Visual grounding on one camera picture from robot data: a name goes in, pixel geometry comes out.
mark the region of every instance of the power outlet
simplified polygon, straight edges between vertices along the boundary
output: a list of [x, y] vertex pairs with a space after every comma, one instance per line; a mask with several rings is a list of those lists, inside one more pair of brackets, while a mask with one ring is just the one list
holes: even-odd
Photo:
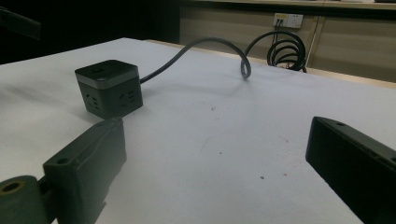
[[276, 13], [274, 16], [274, 26], [283, 26], [286, 27], [288, 24], [288, 14], [284, 13]]
[[286, 26], [290, 28], [300, 28], [301, 23], [303, 23], [303, 15], [289, 14]]

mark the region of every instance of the dark background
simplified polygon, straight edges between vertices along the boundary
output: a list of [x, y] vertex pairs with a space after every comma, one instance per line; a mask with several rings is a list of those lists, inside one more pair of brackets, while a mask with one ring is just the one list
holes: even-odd
[[178, 43], [178, 0], [0, 0], [41, 23], [40, 40], [0, 27], [0, 64], [130, 37]]

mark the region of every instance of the wall outlet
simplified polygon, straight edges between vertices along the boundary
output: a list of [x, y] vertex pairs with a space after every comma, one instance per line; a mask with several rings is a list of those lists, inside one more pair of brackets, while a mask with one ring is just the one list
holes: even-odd
[[301, 23], [303, 23], [303, 15], [289, 14], [286, 26], [290, 28], [300, 28]]
[[285, 13], [276, 13], [274, 16], [274, 26], [283, 26], [286, 27], [288, 24], [288, 14]]

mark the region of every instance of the white tabletop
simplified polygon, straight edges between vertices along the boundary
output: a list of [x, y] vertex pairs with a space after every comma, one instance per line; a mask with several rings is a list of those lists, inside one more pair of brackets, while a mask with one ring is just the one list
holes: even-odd
[[[0, 181], [42, 164], [100, 121], [74, 71], [115, 59], [154, 71], [178, 49], [119, 39], [0, 66]], [[97, 223], [361, 223], [305, 161], [311, 119], [396, 148], [396, 90], [189, 51], [142, 85], [123, 118], [128, 161]]]

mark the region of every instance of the black cube power strip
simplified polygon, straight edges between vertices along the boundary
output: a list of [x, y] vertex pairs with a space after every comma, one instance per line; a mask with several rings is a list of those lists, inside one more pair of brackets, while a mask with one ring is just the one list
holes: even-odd
[[85, 107], [102, 119], [123, 117], [143, 105], [136, 65], [109, 60], [75, 72]]

